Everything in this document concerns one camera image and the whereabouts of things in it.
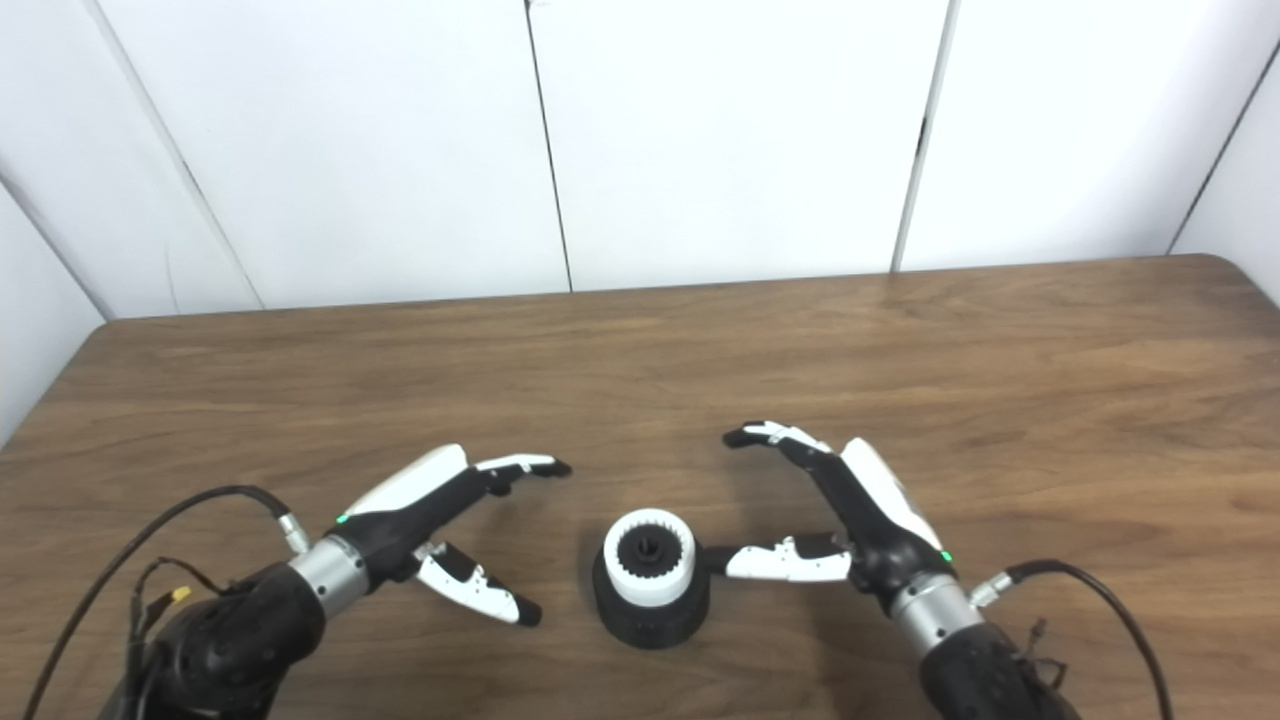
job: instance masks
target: white gear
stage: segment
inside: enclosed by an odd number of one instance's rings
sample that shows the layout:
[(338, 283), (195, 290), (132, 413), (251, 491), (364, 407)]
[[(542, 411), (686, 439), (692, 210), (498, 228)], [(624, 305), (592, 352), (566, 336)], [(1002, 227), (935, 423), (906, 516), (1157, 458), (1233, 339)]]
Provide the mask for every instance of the white gear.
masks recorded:
[[(669, 571), (657, 578), (641, 578), (622, 566), (618, 557), (618, 544), (627, 532), (643, 525), (659, 525), (667, 528), (680, 539), (680, 560)], [(662, 607), (672, 603), (689, 589), (689, 583), (694, 579), (694, 533), (689, 525), (676, 515), (666, 510), (646, 507), (627, 512), (609, 528), (604, 537), (604, 569), (609, 574), (609, 582), (618, 591), (622, 600), (640, 607)]]

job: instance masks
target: robotic finger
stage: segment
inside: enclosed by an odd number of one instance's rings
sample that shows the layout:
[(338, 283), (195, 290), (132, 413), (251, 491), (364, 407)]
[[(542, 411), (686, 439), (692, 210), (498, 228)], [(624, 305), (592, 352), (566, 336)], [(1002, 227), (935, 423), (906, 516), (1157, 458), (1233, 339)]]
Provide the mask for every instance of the robotic finger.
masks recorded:
[(422, 562), (417, 579), (453, 602), (526, 628), (538, 626), (541, 621), (541, 607), (507, 589), (498, 578), (485, 573), (484, 566), (452, 544), (426, 543), (413, 555)]
[(708, 547), (703, 564), (714, 574), (786, 583), (835, 583), (849, 579), (852, 553), (833, 533), (788, 536), (773, 547)]

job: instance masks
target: wood grain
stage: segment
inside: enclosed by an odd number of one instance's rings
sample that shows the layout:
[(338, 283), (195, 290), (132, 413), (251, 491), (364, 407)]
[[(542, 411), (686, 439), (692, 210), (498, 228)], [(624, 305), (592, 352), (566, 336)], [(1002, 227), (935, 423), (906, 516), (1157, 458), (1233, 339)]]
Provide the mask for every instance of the wood grain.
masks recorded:
[[(599, 625), (589, 557), (630, 509), (710, 543), (835, 525), (780, 457), (719, 445), (760, 418), (870, 439), (965, 583), (1037, 556), (1094, 571), (1147, 628), (1180, 717), (1275, 716), (1280, 313), (1207, 256), (111, 323), (0, 454), (0, 706), (17, 712), (84, 585), (160, 509), (256, 483), (316, 533), (458, 441), (576, 468), (442, 533), (543, 625), (388, 587), (296, 667), (278, 717), (931, 717), (895, 629), (849, 587), (717, 582), (707, 625), (663, 652)], [(86, 620), (44, 717), (101, 703), (125, 584), (159, 553), (230, 578), (284, 547), (237, 500), (163, 530)], [(1015, 637), (1051, 620), (1041, 647), (1071, 665), (1083, 716), (1155, 716), (1085, 589), (1029, 583), (991, 615)]]

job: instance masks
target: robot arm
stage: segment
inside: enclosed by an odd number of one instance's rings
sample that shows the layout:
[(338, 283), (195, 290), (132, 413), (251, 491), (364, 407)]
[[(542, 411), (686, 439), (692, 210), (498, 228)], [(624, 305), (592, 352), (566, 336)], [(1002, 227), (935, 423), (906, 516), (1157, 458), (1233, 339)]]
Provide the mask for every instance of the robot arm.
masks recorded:
[(854, 439), (837, 455), (800, 428), (769, 420), (726, 433), (724, 445), (782, 451), (818, 486), (849, 542), (827, 534), (788, 537), (773, 548), (710, 548), (713, 571), (787, 582), (847, 578), (902, 632), (924, 692), (946, 720), (1079, 720), (970, 605), (950, 553), (870, 445)]
[[(457, 548), (429, 539), (485, 495), (508, 495), (526, 474), (570, 473), (549, 455), (474, 465), (457, 445), (424, 455), (347, 507), (306, 552), (175, 615), (148, 648), (142, 687), (120, 688), (123, 701), (109, 707), (131, 719), (265, 717), (288, 669), (315, 651), (328, 621), (387, 580), (416, 578), (484, 615), (536, 625), (536, 605)], [(140, 706), (145, 712), (134, 711)]]

